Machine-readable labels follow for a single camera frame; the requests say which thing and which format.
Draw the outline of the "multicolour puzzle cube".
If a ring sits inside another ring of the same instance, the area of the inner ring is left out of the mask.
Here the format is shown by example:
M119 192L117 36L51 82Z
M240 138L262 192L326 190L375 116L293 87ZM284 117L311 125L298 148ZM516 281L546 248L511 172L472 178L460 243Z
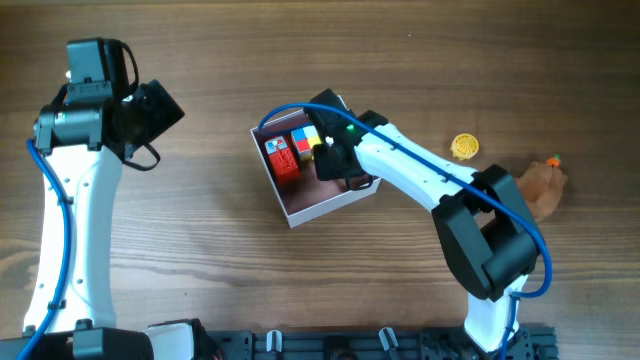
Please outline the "multicolour puzzle cube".
M314 146L321 143L319 134L313 125L292 130L291 139L301 161L311 160Z

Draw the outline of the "white box pink interior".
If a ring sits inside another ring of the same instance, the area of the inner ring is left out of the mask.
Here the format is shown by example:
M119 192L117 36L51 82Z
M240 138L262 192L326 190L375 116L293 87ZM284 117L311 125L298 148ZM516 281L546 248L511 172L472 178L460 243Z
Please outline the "white box pink interior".
M311 148L306 146L307 155L300 158L291 136L292 132L302 134L302 129L306 126L311 126L310 120L302 110L296 110L268 120L261 128L254 127L250 130L262 165L290 228L373 195L381 183L378 177L373 177L371 183L368 183L366 177L352 178L352 184L358 188L350 190L343 179L318 180L311 158ZM277 137L286 141L298 164L299 175L284 184L277 180L275 168L269 159L270 148L267 146L269 141Z

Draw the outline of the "red toy fire truck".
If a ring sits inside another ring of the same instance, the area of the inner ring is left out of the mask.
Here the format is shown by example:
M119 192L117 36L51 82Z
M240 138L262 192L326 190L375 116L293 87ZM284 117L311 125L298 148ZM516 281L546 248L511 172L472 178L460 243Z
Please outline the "red toy fire truck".
M290 142L282 135L264 143L266 154L278 185L291 183L301 176L297 158Z

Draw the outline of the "brown plush toy with carrot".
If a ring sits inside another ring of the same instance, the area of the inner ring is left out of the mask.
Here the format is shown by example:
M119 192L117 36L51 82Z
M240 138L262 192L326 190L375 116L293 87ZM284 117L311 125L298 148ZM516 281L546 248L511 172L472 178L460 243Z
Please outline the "brown plush toy with carrot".
M558 154L544 163L534 161L518 178L516 184L537 222L550 216L558 207L568 176L560 169Z

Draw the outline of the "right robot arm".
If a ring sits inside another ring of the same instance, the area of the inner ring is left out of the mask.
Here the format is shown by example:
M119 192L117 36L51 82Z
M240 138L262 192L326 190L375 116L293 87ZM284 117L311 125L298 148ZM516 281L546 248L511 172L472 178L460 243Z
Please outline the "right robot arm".
M526 297L550 286L549 251L514 178L492 165L478 171L421 147L372 110L355 115L327 89L303 111L316 128L321 180L381 178L432 216L450 272L467 291L464 330L486 354L506 358Z

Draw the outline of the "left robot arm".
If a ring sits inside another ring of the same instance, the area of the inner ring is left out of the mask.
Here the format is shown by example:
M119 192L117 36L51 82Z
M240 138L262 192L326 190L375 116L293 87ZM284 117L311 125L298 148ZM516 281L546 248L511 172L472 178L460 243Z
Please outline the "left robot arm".
M142 83L129 46L92 38L67 46L69 80L34 122L28 151L44 177L35 290L5 359L197 359L195 320L117 327L110 283L115 195L138 149L183 117L157 81Z

